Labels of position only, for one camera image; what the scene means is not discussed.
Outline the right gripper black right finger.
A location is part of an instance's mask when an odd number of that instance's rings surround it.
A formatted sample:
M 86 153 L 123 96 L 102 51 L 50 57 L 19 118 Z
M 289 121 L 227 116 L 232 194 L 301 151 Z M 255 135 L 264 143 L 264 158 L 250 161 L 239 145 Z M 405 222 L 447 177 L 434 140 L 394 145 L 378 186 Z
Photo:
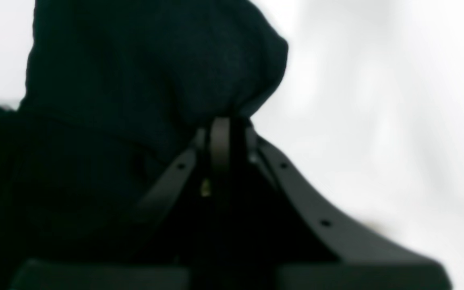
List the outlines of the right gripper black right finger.
M 289 158 L 245 125 L 248 160 L 267 182 L 263 199 L 282 262 L 278 290 L 451 290 L 443 266 L 368 229 L 335 207 Z

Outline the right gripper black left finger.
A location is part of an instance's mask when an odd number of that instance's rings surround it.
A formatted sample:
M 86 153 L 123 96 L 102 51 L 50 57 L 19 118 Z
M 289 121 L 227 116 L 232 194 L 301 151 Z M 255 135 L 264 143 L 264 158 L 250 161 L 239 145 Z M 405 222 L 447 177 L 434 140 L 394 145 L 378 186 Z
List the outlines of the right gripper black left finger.
M 197 203 L 211 198 L 215 213 L 230 202 L 230 118 L 215 118 L 114 226 L 105 253 L 115 263 L 28 261 L 12 290 L 187 290 L 190 271 L 176 264 L 175 242 L 197 222 Z

